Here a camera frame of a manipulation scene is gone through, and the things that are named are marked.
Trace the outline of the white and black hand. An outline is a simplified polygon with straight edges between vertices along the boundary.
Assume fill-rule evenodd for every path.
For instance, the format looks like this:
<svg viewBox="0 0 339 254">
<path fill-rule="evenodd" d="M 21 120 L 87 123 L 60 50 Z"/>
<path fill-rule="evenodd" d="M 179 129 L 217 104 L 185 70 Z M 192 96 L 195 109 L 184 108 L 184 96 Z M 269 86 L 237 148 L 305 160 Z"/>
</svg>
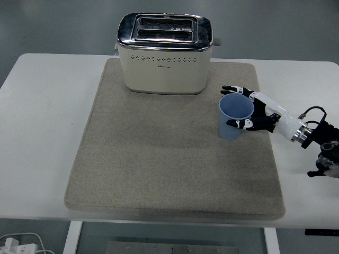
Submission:
<svg viewBox="0 0 339 254">
<path fill-rule="evenodd" d="M 285 108 L 261 92 L 228 85 L 223 86 L 220 92 L 223 95 L 241 94 L 249 98 L 254 105 L 251 116 L 241 120 L 228 120 L 229 126 L 247 131 L 276 132 L 290 141 L 294 141 L 297 131 L 305 126 L 302 120 L 291 116 Z"/>
</svg>

